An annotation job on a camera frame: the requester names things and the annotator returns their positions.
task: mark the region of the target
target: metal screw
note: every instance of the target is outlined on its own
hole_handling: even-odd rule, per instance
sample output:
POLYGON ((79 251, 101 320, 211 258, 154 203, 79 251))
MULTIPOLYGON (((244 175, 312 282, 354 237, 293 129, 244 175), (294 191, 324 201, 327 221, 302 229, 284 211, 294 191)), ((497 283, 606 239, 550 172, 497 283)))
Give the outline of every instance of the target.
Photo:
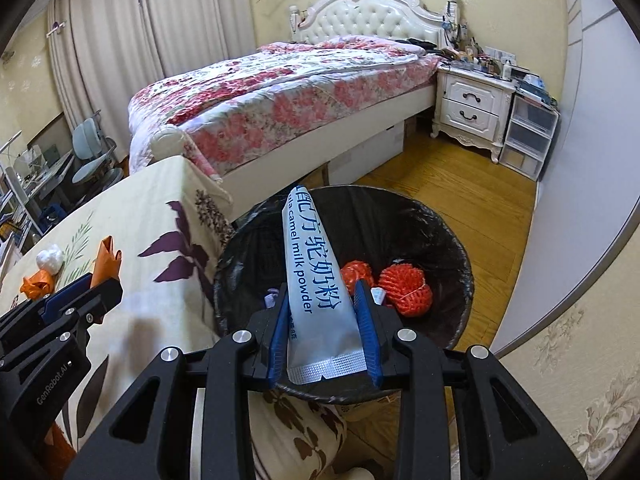
POLYGON ((402 341, 407 341, 407 342, 413 341, 415 340, 416 337, 417 335, 410 328, 402 328, 398 330, 398 339, 402 341))
POLYGON ((180 352, 178 352, 177 348, 169 347, 162 350, 160 358, 162 361, 170 363, 171 361, 175 361, 178 358, 178 355, 180 355, 180 352))
POLYGON ((487 359, 489 351, 484 346, 475 345, 471 347, 471 355, 476 359, 487 359))
POLYGON ((249 332, 248 330, 238 330, 233 335, 234 341, 236 343, 246 343, 247 341, 251 340, 252 337, 253 336, 251 335, 251 332, 249 332))

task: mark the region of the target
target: white headboard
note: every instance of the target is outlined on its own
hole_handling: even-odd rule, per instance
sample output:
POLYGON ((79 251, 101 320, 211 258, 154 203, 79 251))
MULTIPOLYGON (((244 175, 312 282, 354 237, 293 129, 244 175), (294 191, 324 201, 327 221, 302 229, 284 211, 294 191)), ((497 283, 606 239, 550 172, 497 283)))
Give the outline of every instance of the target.
POLYGON ((425 10, 420 0, 320 0, 307 9, 304 21, 296 6, 290 12, 295 43, 316 44, 358 34, 392 40, 415 38, 445 46, 442 15, 425 10))

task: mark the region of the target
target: bed frame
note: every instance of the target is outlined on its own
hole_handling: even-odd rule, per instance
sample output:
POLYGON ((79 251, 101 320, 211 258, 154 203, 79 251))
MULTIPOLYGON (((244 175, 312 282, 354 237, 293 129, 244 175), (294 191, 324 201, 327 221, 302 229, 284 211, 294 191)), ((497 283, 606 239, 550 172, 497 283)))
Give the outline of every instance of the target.
MULTIPOLYGON (((442 15, 425 10, 420 0, 320 0, 307 13, 303 20, 300 10, 290 7, 295 43, 317 44, 359 34, 394 40, 416 38, 439 48, 445 44, 442 15)), ((432 107, 434 102, 434 86, 408 92, 326 124, 230 171, 223 177, 222 187, 234 199, 231 220, 341 153, 432 107)))

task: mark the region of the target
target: beige curtain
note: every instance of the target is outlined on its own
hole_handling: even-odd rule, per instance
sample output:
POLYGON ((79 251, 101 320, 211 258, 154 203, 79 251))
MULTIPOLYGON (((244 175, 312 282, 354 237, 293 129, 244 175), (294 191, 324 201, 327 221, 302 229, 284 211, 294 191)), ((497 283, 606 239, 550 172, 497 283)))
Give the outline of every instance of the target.
POLYGON ((249 0, 142 0, 164 75, 255 50, 249 0))
POLYGON ((102 130, 116 141, 121 160, 129 154, 130 99, 163 78, 139 0, 56 0, 51 7, 53 14, 68 8, 67 27, 52 36, 65 114, 73 125, 100 109, 102 130))

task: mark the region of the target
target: black trash bag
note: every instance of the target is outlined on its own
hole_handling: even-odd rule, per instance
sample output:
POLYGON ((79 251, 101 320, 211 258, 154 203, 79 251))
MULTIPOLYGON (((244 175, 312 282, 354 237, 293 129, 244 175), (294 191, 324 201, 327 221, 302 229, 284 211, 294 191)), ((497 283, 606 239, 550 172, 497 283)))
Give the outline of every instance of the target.
MULTIPOLYGON (((424 271, 433 305, 422 317, 402 323, 452 349, 466 327, 474 293, 471 264, 462 244, 442 218, 424 204, 385 189, 330 186, 311 192, 340 267, 367 262, 377 280, 394 263, 424 271)), ((287 281, 282 209, 286 193, 257 205, 229 241, 214 279, 219 335, 245 328, 264 309, 270 288, 287 281)), ((302 386, 283 378, 279 388, 307 400, 354 404, 388 395, 375 389, 366 372, 302 386)))

